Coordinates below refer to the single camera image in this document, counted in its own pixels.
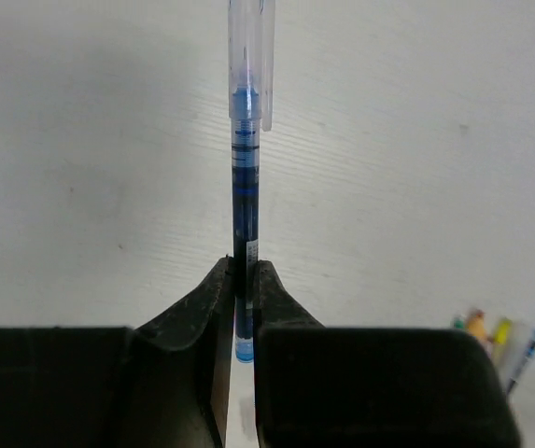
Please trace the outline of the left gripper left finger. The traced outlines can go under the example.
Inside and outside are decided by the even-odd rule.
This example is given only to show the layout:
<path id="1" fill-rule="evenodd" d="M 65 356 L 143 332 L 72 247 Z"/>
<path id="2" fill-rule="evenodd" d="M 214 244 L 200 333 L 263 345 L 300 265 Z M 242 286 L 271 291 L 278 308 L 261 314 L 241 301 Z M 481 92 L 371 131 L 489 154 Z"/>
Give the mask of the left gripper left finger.
<path id="1" fill-rule="evenodd" d="M 232 261 L 139 328 L 0 328 L 0 447 L 221 447 Z"/>

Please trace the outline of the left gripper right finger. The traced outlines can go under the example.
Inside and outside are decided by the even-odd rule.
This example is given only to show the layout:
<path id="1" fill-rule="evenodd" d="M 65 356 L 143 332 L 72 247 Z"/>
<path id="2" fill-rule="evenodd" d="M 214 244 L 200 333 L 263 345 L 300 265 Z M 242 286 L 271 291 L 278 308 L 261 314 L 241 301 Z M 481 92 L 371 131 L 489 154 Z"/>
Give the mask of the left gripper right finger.
<path id="1" fill-rule="evenodd" d="M 256 428 L 262 447 L 518 447 L 483 346 L 458 329 L 332 328 L 254 274 Z"/>

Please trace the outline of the thin yellow pen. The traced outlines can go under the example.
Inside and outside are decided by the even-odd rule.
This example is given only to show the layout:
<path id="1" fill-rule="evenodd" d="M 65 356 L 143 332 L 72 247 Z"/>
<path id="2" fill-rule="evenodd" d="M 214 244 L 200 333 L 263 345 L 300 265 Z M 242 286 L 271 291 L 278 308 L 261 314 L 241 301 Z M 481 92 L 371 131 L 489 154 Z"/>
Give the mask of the thin yellow pen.
<path id="1" fill-rule="evenodd" d="M 491 359 L 495 365 L 499 365 L 503 356 L 506 343 L 509 340 L 512 331 L 513 320 L 508 317 L 502 317 L 491 336 Z"/>

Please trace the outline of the teal gel pen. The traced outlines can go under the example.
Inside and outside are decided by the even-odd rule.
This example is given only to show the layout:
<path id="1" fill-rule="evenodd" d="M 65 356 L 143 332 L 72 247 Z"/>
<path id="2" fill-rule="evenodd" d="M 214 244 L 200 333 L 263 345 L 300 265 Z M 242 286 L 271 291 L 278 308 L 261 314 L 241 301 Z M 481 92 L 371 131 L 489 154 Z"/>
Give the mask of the teal gel pen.
<path id="1" fill-rule="evenodd" d="M 518 360 L 516 366 L 510 374 L 510 378 L 505 389 L 505 393 L 507 396 L 509 396 L 514 391 L 514 389 L 518 385 L 520 377 L 522 376 L 523 372 L 530 364 L 530 362 L 533 360 L 533 358 L 535 358 L 535 330 L 533 331 L 533 336 L 530 339 L 523 356 L 521 356 L 521 358 Z"/>

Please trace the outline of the blue gel pen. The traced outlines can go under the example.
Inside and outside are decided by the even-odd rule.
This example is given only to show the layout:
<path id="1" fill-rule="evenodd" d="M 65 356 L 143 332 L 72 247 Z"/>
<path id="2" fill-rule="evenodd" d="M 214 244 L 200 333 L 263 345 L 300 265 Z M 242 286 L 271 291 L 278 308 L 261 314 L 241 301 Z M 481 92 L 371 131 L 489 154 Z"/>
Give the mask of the blue gel pen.
<path id="1" fill-rule="evenodd" d="M 252 275 L 259 253 L 259 95 L 251 87 L 231 94 L 232 238 L 235 355 L 254 359 Z"/>

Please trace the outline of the clear gel pen cap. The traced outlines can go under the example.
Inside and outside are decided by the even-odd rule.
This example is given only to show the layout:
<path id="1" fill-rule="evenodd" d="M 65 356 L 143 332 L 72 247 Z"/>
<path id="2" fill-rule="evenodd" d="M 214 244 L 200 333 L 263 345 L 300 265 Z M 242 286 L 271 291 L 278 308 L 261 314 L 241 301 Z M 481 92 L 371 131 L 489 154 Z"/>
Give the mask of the clear gel pen cap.
<path id="1" fill-rule="evenodd" d="M 258 120 L 272 130 L 275 2 L 228 3 L 229 117 Z"/>

